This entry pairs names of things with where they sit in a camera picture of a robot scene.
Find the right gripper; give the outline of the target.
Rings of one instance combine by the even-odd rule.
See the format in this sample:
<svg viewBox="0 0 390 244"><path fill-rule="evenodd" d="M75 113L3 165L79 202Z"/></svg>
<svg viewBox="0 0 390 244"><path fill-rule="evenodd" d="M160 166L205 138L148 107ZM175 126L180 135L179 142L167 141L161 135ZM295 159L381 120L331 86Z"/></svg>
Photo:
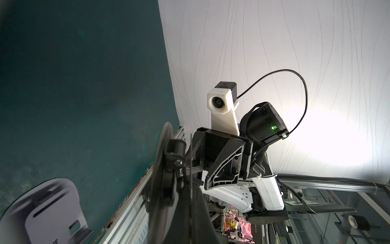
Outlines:
<svg viewBox="0 0 390 244"><path fill-rule="evenodd" d="M202 182L204 190L234 186L249 175L253 141L208 128L199 128L190 144L190 174L207 174Z"/></svg>

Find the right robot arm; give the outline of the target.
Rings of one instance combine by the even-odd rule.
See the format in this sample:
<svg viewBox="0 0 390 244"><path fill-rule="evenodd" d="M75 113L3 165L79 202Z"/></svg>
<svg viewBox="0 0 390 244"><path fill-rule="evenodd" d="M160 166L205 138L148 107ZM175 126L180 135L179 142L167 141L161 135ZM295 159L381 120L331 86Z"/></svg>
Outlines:
<svg viewBox="0 0 390 244"><path fill-rule="evenodd" d="M187 153L187 173L213 202L235 207L252 224L282 222L292 214L355 212L353 207L307 200L300 187L278 179L266 151L288 134L269 102L257 104L242 119L238 135L199 128Z"/></svg>

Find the purple phone stand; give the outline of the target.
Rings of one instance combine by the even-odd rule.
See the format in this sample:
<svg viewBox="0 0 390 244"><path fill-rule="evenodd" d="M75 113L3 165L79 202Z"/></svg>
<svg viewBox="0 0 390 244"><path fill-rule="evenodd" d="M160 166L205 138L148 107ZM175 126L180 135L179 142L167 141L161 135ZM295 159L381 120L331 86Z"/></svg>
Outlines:
<svg viewBox="0 0 390 244"><path fill-rule="evenodd" d="M2 244L81 244L91 234L77 188L65 178L30 189L1 217Z"/></svg>

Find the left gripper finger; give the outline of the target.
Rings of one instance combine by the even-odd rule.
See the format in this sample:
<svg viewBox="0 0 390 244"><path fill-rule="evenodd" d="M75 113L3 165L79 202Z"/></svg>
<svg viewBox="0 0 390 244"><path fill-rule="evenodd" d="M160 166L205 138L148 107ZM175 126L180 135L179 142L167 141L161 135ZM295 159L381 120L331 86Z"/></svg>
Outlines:
<svg viewBox="0 0 390 244"><path fill-rule="evenodd" d="M165 244L218 244L219 240L210 220L200 189L185 187L179 194Z"/></svg>

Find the green table mat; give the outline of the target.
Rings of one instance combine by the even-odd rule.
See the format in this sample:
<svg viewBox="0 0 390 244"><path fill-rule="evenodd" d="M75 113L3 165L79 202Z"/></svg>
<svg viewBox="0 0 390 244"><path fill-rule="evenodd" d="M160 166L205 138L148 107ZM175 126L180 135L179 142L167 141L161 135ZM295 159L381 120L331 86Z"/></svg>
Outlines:
<svg viewBox="0 0 390 244"><path fill-rule="evenodd" d="M179 125L157 1L1 1L1 211L71 180L91 244Z"/></svg>

